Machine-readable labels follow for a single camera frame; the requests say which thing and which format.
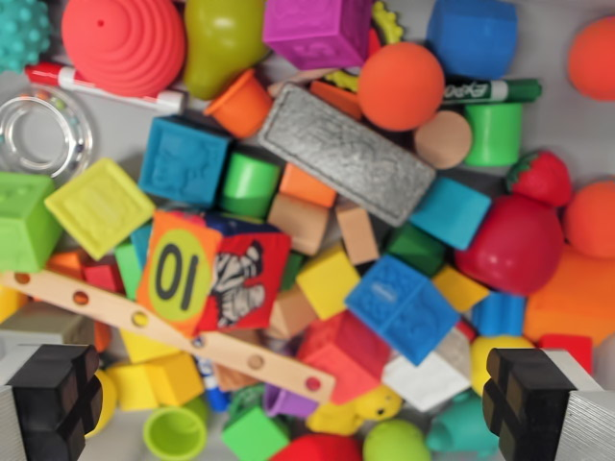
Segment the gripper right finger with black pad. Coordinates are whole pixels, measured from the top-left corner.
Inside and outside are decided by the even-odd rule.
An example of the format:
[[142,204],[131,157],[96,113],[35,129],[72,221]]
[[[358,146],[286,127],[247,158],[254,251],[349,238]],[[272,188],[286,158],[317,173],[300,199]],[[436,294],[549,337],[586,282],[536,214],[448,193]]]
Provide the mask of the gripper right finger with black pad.
[[566,351],[493,349],[482,411],[506,460],[612,460],[614,392]]

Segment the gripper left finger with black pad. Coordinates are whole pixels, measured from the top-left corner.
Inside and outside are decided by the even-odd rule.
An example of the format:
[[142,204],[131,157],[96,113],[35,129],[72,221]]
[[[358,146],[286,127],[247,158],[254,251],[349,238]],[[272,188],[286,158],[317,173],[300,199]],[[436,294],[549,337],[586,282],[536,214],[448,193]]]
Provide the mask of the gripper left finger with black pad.
[[98,424],[99,356],[86,345],[19,345],[1,359],[1,458],[77,460]]

